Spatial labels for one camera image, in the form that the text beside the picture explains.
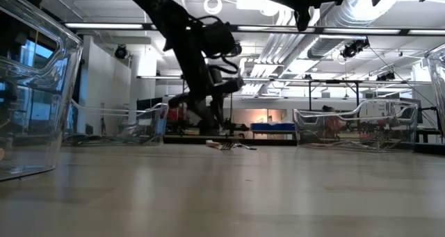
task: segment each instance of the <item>light wood floor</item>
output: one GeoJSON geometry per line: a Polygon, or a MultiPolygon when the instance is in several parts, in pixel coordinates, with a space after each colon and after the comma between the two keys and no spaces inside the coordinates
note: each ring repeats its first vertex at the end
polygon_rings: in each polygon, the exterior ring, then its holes
{"type": "Polygon", "coordinates": [[[445,234],[445,158],[259,147],[65,148],[0,183],[0,236],[445,234]]]}

